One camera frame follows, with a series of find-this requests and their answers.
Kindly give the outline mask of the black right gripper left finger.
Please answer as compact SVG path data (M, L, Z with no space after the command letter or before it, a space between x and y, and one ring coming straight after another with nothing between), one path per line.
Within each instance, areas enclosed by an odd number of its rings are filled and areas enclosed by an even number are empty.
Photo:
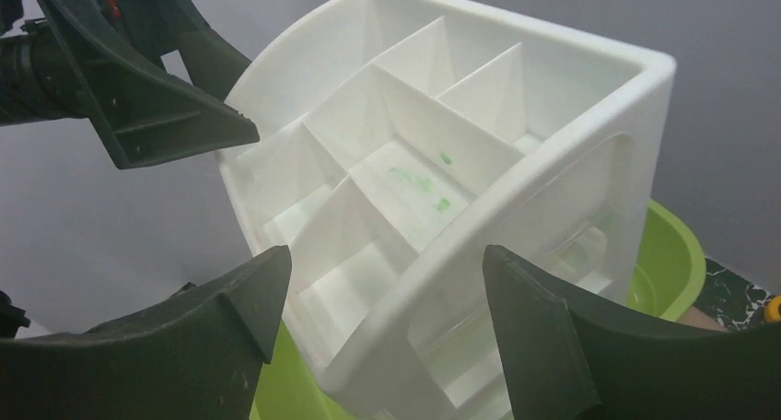
M292 269L274 246L234 270L86 332L21 338L1 297L5 419L246 419L273 357Z

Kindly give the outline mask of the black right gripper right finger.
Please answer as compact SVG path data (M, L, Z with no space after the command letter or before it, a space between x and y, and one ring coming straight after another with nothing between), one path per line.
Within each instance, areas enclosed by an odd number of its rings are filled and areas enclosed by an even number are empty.
M517 419L776 419L780 327L666 321L560 279L500 246L484 287Z

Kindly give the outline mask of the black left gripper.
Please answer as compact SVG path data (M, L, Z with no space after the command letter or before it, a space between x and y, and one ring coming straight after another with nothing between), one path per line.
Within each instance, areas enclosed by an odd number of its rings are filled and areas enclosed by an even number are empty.
M251 60L192 0L1 0L1 124L92 123L119 169L255 143L226 98Z

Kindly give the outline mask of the lime green plastic basin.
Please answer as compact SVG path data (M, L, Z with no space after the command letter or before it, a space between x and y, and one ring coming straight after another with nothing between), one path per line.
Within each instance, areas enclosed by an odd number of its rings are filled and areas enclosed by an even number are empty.
M677 321L705 282L705 255L694 233L671 211L650 201L627 306ZM262 368L250 419L349 419L317 386L284 324L273 361Z

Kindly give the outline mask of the white divided organizer box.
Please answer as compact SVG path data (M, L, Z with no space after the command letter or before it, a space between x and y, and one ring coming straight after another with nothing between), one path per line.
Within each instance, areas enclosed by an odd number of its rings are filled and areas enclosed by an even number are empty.
M623 304L675 59L470 0L330 0L227 104L219 169L252 253L286 245L284 324L355 419L505 419L482 262L504 246Z

